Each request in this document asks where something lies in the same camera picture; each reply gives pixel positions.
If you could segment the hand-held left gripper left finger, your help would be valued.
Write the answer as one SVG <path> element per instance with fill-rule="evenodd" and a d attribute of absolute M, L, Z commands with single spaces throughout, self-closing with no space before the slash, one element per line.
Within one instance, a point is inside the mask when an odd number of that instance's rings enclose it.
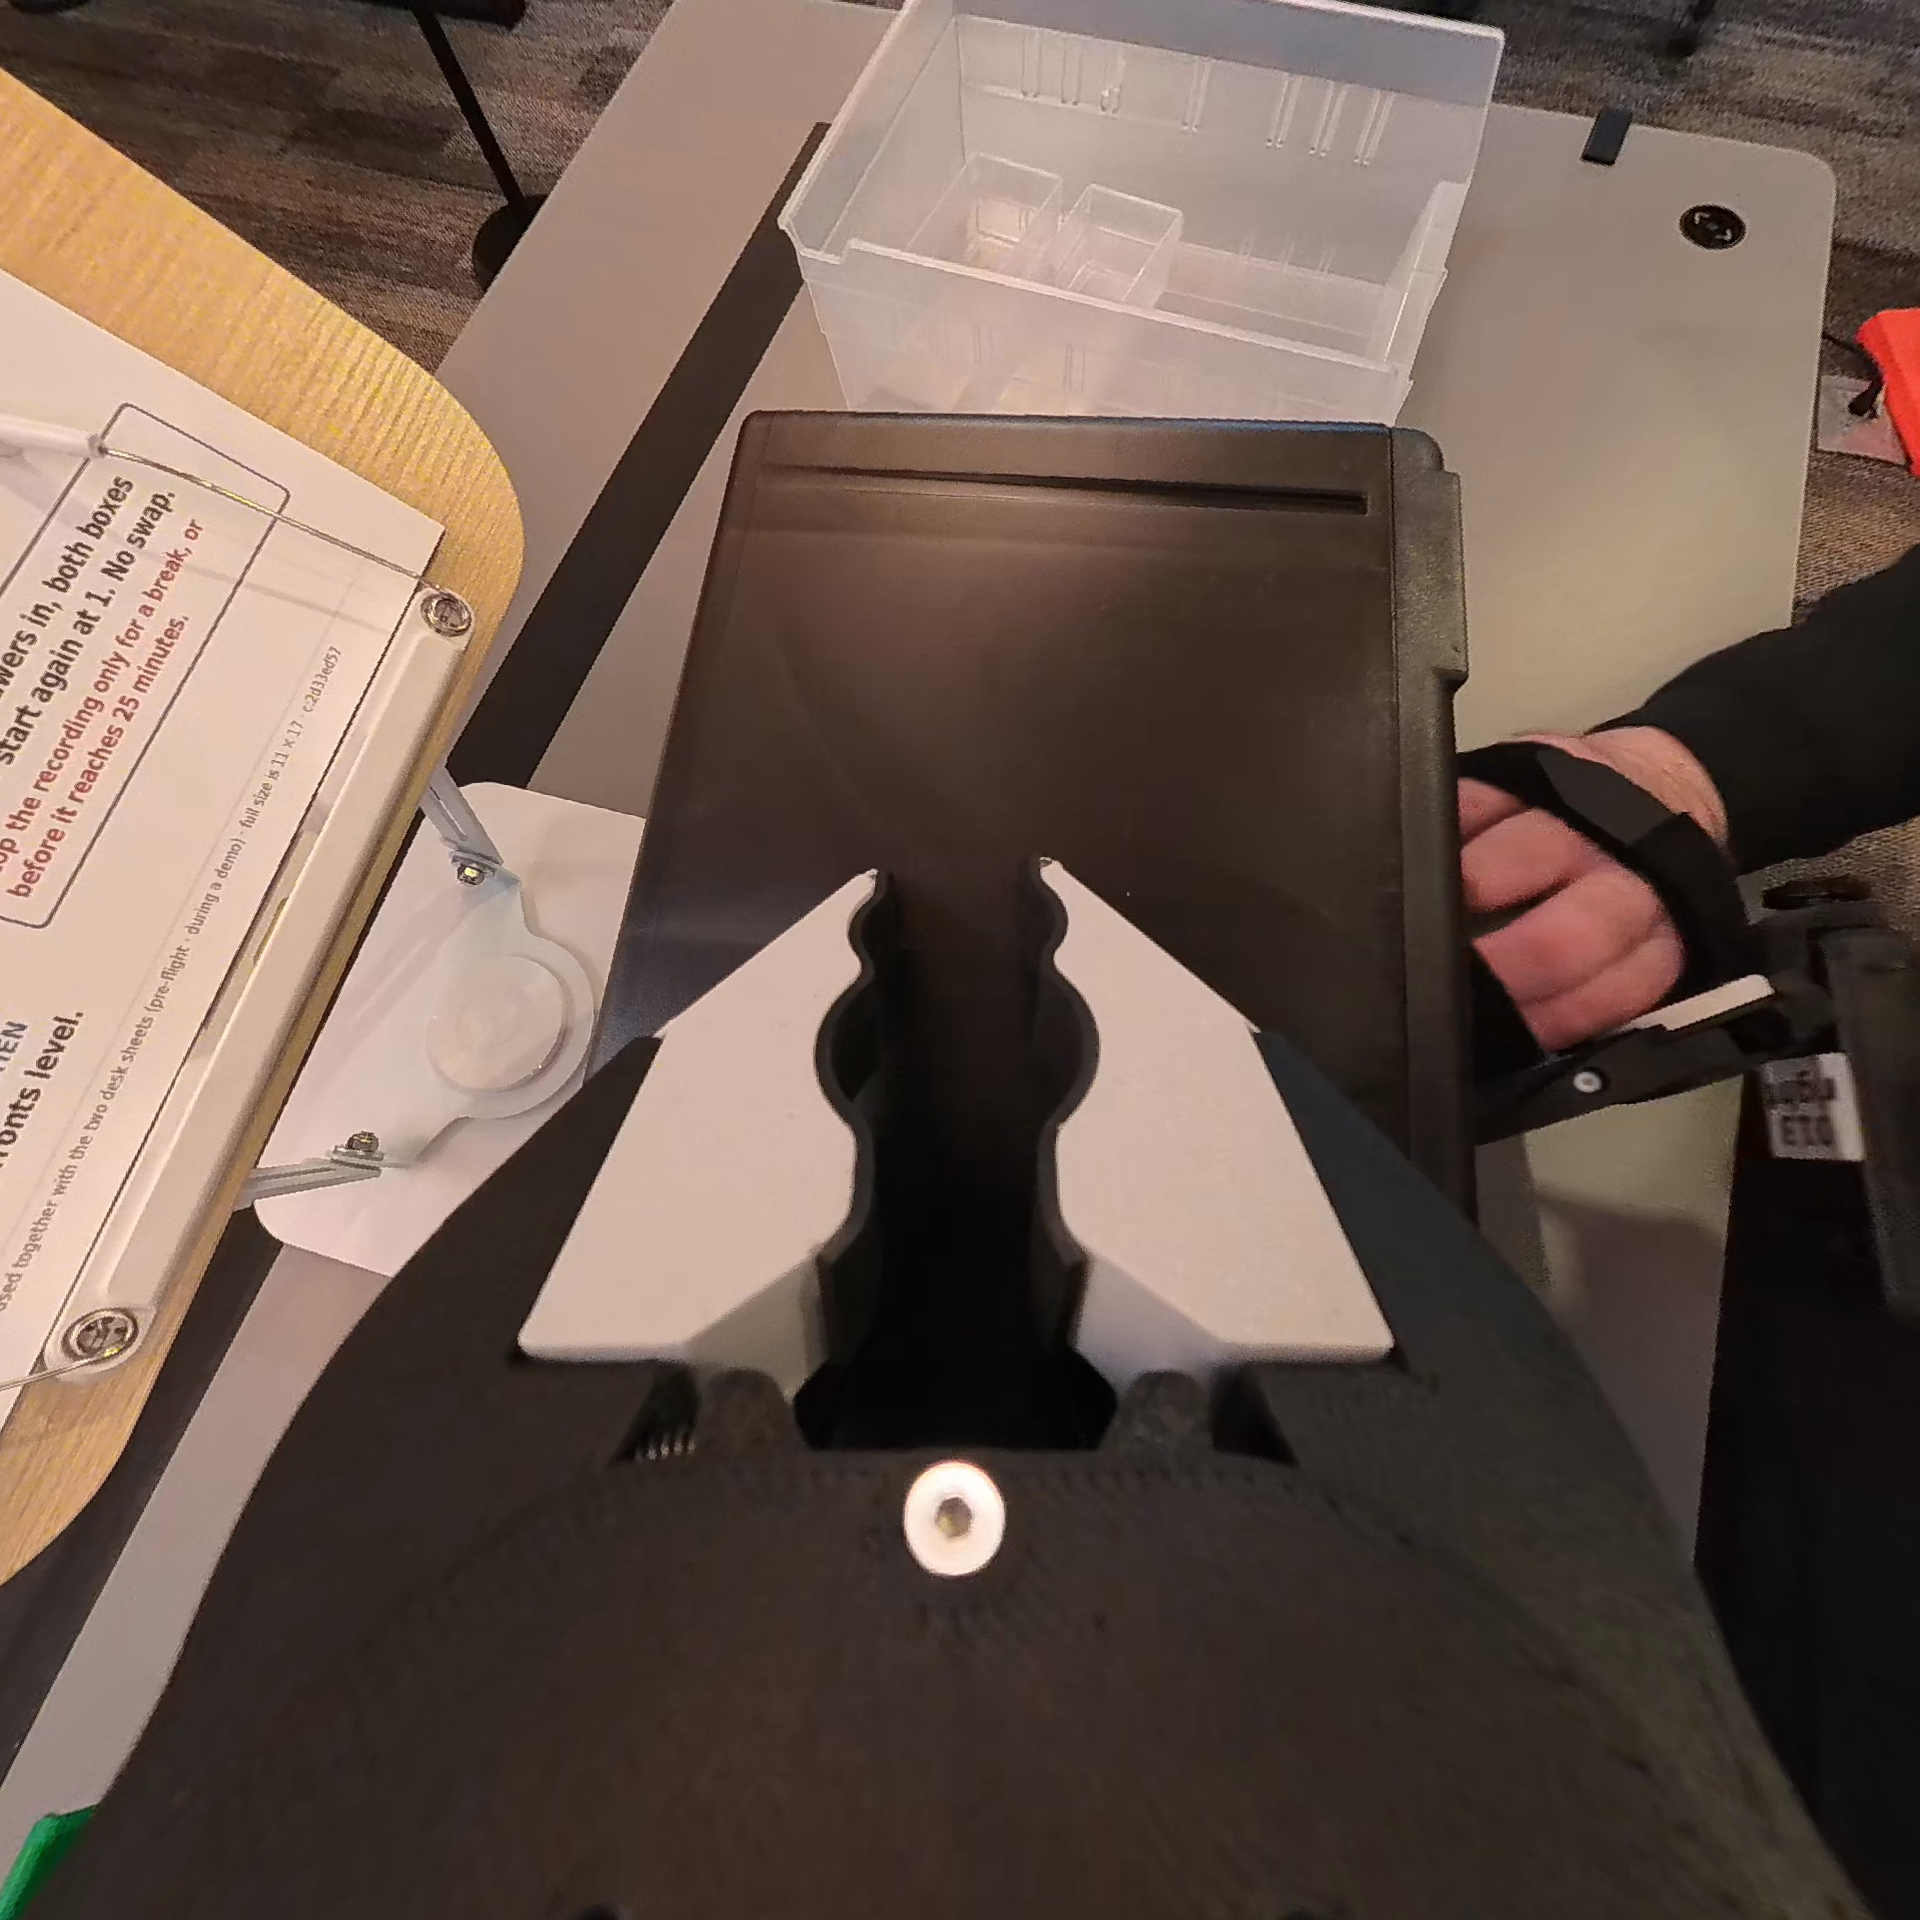
<path fill-rule="evenodd" d="M 863 1066 L 832 1060 L 873 984 L 860 871 L 657 1031 L 518 1330 L 534 1359 L 821 1369 L 873 1319 Z"/>

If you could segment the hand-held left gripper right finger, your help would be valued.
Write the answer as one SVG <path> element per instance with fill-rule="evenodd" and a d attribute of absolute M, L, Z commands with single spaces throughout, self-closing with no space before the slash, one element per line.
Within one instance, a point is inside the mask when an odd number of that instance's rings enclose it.
<path fill-rule="evenodd" d="M 1395 1336 L 1251 1020 L 1044 858 L 1051 968 L 1089 1022 L 1053 1133 L 1083 1271 L 1071 1343 L 1100 1374 L 1371 1361 Z"/>

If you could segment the black drawer cabinet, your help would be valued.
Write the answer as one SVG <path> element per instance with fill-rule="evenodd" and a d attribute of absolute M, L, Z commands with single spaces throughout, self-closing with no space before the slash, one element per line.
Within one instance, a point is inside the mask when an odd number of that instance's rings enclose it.
<path fill-rule="evenodd" d="M 1380 425 L 757 413 L 739 437 L 599 1052 L 853 873 L 880 976 L 829 1045 L 877 1133 L 815 1448 L 1076 1448 L 1039 1126 L 1067 1093 L 1039 857 L 1471 1202 L 1459 479 Z"/>

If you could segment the clear plastic drawer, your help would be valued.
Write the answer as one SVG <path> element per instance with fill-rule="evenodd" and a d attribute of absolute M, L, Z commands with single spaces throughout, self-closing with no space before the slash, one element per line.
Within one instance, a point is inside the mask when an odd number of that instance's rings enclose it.
<path fill-rule="evenodd" d="M 1061 176 L 976 153 L 915 228 L 907 253 L 1008 281 L 1035 281 L 1061 225 L 1062 197 Z"/>
<path fill-rule="evenodd" d="M 1089 183 L 1053 233 L 1043 279 L 1062 295 L 1155 308 L 1182 237 L 1180 207 Z"/>

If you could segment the large clear plastic bin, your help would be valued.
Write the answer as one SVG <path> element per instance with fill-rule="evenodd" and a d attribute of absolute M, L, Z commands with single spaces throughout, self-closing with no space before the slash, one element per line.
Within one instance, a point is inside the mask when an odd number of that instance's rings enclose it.
<path fill-rule="evenodd" d="M 1503 36 L 1320 1 L 904 4 L 777 224 L 848 407 L 1392 425 Z M 1184 213 L 1155 308 L 907 253 L 976 154 Z"/>

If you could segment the person's right forearm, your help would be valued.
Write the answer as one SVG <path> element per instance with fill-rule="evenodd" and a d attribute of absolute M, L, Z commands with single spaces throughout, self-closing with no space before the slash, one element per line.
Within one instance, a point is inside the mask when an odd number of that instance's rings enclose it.
<path fill-rule="evenodd" d="M 1790 629 L 1701 657 L 1607 728 L 1656 728 L 1718 790 L 1733 862 L 1823 857 L 1917 813 L 1917 550 Z"/>

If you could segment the person's right hand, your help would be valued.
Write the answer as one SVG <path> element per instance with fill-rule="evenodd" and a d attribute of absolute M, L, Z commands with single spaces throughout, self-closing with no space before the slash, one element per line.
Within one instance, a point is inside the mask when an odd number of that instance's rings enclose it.
<path fill-rule="evenodd" d="M 1643 874 L 1467 770 L 1456 821 L 1477 957 L 1537 1048 L 1614 1033 L 1673 993 L 1688 945 Z"/>

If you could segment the orange fabric object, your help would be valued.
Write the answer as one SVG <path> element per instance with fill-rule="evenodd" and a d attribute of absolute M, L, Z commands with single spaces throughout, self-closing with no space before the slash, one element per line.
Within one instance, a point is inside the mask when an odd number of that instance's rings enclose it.
<path fill-rule="evenodd" d="M 1879 412 L 1917 476 L 1917 305 L 1884 308 L 1855 328 L 1879 377 Z"/>

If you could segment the light wooden board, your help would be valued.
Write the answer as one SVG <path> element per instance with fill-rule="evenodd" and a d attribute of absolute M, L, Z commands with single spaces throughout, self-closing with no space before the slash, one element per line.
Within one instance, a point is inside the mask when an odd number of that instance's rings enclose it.
<path fill-rule="evenodd" d="M 77 1521 L 127 1450 L 160 1369 L 206 1286 L 241 1178 L 292 1089 L 297 1070 L 369 922 L 428 770 L 460 732 L 494 664 L 520 582 L 520 504 L 483 426 L 414 359 L 361 326 L 201 207 L 4 74 L 4 269 L 131 346 L 191 377 L 265 425 L 313 447 L 444 529 L 424 576 L 460 593 L 470 636 L 429 636 L 433 702 L 391 735 L 391 770 L 350 789 L 334 813 L 364 812 L 339 857 L 311 853 L 285 905 L 257 937 L 241 990 L 272 980 L 232 1096 L 206 1096 L 190 1144 L 220 1157 L 177 1232 L 160 1234 L 160 1295 L 139 1340 L 76 1383 L 33 1381 L 4 1421 L 4 1585 Z"/>

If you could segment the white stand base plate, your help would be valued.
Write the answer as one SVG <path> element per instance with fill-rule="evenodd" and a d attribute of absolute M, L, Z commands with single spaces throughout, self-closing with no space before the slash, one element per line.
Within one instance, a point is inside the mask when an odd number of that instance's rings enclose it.
<path fill-rule="evenodd" d="M 419 829 L 272 1132 L 265 1161 L 372 1138 L 376 1175 L 256 1204 L 300 1253 L 393 1277 L 585 1078 L 641 818 L 508 784 L 464 805 L 500 873 Z"/>

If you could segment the small metal bracket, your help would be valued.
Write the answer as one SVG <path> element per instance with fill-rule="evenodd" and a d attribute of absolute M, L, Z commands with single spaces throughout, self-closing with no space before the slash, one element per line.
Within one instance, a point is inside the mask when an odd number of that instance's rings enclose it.
<path fill-rule="evenodd" d="M 263 1202 L 292 1192 L 315 1192 L 332 1186 L 369 1181 L 383 1167 L 380 1136 L 356 1132 L 313 1158 L 256 1166 L 236 1199 L 236 1209 L 256 1209 Z"/>
<path fill-rule="evenodd" d="M 488 829 L 446 766 L 428 778 L 419 809 L 424 824 L 439 837 L 453 878 L 462 887 L 484 889 L 494 881 L 508 887 L 518 884 L 517 873 L 508 866 Z"/>

